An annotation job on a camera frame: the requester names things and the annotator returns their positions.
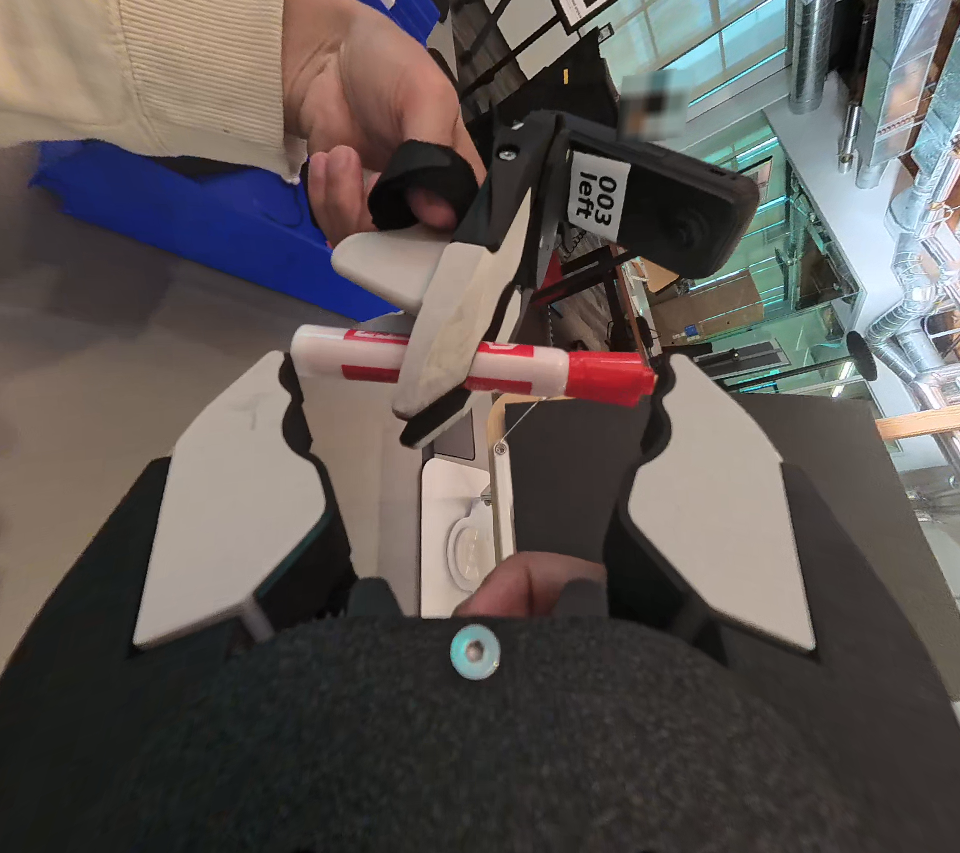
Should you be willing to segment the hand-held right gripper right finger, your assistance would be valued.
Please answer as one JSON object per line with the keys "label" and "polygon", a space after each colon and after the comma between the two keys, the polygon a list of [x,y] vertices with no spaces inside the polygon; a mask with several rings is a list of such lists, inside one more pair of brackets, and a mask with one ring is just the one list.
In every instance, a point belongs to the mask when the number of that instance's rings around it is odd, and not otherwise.
{"label": "hand-held right gripper right finger", "polygon": [[604,542],[610,612],[690,641],[715,625],[815,651],[782,455],[688,357],[654,371]]}

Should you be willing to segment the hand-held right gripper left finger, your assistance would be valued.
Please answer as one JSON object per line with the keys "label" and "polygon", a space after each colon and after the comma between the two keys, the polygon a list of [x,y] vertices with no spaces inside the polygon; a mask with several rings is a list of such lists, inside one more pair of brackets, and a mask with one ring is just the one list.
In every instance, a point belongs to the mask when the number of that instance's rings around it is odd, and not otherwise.
{"label": "hand-held right gripper left finger", "polygon": [[330,609],[354,567],[312,442],[282,352],[259,359],[186,428],[170,457],[136,647],[233,620],[259,643]]}

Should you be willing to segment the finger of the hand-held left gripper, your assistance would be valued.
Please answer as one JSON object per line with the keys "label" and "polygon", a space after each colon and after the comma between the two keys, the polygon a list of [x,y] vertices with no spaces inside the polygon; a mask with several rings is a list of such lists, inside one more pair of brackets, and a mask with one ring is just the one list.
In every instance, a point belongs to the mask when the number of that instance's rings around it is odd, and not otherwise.
{"label": "finger of the hand-held left gripper", "polygon": [[527,293],[520,286],[505,289],[489,324],[491,343],[510,343],[521,323],[527,305]]}
{"label": "finger of the hand-held left gripper", "polygon": [[442,252],[409,338],[392,400],[405,422],[400,443],[420,450],[465,412],[464,379],[478,346],[490,338],[501,295],[515,285],[526,246],[532,195],[519,203],[495,252],[452,241]]}

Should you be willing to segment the red and white marker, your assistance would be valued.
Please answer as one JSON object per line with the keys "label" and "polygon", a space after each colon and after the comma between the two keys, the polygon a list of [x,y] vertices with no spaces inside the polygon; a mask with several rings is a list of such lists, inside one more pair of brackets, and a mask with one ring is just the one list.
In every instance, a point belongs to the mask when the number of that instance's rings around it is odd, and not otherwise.
{"label": "red and white marker", "polygon": [[[301,377],[395,384],[409,344],[407,335],[304,325],[290,354]],[[631,408],[651,396],[654,369],[636,353],[566,352],[559,348],[483,342],[464,387],[538,398],[579,399]]]}

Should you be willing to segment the grey desk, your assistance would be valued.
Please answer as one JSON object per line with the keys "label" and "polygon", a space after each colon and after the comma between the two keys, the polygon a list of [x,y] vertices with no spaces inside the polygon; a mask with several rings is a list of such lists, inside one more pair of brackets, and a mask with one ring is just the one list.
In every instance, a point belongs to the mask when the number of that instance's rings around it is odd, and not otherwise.
{"label": "grey desk", "polygon": [[5,665],[152,460],[302,324],[351,319],[64,214],[2,150]]}

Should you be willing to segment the person's right hand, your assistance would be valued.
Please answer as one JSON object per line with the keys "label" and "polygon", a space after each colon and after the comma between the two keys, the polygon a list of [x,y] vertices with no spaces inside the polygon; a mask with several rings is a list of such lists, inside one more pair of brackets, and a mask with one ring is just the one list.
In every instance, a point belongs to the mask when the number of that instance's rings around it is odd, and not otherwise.
{"label": "person's right hand", "polygon": [[452,616],[461,619],[530,618],[549,615],[564,589],[574,582],[606,585],[603,565],[555,552],[517,552],[459,603]]}

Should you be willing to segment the person's left hand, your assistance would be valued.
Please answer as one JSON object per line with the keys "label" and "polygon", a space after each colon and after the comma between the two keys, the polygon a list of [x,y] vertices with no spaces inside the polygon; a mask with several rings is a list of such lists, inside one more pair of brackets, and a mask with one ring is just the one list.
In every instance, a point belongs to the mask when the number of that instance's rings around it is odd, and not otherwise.
{"label": "person's left hand", "polygon": [[450,79],[378,11],[356,0],[284,0],[281,68],[284,124],[306,142],[308,199],[331,247],[375,230],[369,194],[406,141],[452,149],[484,181]]}

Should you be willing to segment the black mat on table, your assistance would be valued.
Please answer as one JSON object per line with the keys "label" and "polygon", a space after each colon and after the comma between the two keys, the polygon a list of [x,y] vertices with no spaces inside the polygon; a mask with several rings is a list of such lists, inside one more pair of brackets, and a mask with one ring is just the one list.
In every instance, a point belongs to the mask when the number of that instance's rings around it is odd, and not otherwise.
{"label": "black mat on table", "polygon": [[468,409],[465,415],[434,439],[431,447],[435,458],[473,463],[476,459],[473,411]]}

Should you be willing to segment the black board with wooden rim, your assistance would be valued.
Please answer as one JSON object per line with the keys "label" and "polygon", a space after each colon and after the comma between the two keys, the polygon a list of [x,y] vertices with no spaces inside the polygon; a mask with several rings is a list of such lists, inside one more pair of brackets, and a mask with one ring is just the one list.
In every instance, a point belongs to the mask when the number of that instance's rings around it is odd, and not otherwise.
{"label": "black board with wooden rim", "polygon": [[[892,577],[932,559],[865,401],[751,393],[737,402],[783,459],[809,476],[877,571]],[[649,415],[646,399],[633,408],[577,400],[507,404],[518,550],[602,559]]]}

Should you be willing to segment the white bar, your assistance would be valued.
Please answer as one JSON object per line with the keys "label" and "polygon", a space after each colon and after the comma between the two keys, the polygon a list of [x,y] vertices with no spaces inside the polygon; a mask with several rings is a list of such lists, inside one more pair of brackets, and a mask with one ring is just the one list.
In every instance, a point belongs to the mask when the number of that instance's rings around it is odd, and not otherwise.
{"label": "white bar", "polygon": [[517,551],[514,487],[506,439],[496,441],[491,448],[490,497],[496,559],[501,564]]}

